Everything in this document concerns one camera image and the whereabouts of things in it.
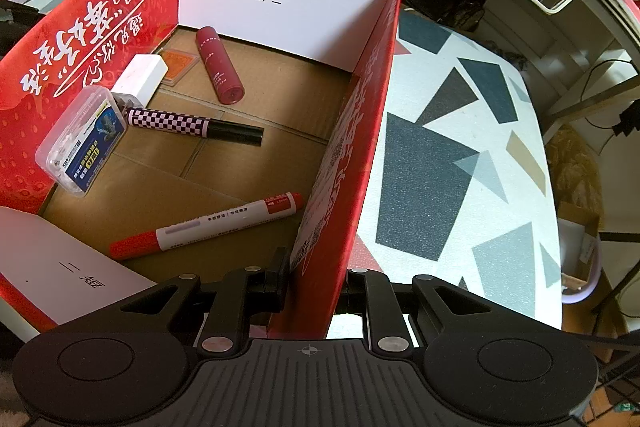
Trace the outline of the pink checkered black marker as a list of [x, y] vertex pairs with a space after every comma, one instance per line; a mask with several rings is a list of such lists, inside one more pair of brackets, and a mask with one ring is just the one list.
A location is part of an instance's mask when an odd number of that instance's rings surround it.
[[194, 116], [166, 110], [130, 108], [125, 112], [129, 126], [165, 131], [197, 138], [247, 145], [262, 145], [264, 129], [217, 118]]

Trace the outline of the clear plastic screw box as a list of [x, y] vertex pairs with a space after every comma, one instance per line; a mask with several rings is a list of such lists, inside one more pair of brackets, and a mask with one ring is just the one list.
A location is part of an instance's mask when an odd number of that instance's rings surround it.
[[36, 164], [60, 187], [85, 196], [127, 130], [110, 90], [81, 90], [36, 150]]

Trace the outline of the small cardboard box on floor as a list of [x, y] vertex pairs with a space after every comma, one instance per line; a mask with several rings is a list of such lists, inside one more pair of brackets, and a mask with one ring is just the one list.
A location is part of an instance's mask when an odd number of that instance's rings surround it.
[[579, 303], [596, 288], [602, 271], [600, 216], [569, 202], [559, 202], [561, 281], [564, 303]]

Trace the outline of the red white marker pen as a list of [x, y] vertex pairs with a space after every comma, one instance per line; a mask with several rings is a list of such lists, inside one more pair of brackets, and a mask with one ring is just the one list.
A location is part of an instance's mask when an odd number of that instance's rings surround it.
[[116, 261], [136, 259], [239, 232], [294, 216], [304, 205], [303, 196], [286, 192], [212, 215], [147, 231], [111, 243], [108, 254]]

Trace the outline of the red cardboard box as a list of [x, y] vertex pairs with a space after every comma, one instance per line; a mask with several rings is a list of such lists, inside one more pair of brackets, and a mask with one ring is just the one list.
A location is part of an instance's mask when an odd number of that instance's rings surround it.
[[64, 0], [1, 61], [1, 322], [21, 340], [183, 273], [292, 271], [326, 335], [400, 0]]

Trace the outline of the white charger plug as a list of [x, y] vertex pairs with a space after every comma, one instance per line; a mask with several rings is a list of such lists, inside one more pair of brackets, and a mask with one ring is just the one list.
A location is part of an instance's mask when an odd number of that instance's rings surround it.
[[160, 55], [136, 54], [111, 89], [120, 107], [148, 106], [149, 101], [168, 72]]

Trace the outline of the geometric patterned tablecloth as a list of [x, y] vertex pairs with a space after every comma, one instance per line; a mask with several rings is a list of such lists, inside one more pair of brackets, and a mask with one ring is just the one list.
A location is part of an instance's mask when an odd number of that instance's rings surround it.
[[559, 232], [520, 72], [412, 9], [396, 51], [348, 262], [395, 283], [433, 275], [556, 327]]

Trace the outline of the dark red cylinder tube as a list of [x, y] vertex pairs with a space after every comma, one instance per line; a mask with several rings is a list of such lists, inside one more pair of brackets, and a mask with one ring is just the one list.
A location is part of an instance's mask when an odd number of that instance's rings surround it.
[[202, 27], [196, 32], [195, 41], [218, 101], [224, 105], [241, 101], [245, 94], [243, 83], [217, 31], [210, 26]]

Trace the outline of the gold orange card case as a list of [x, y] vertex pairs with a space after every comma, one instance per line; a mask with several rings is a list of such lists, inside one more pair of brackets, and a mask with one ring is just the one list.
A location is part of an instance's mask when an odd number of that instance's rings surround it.
[[158, 54], [167, 65], [167, 72], [162, 80], [164, 86], [174, 87], [198, 62], [197, 55], [177, 49], [163, 48]]

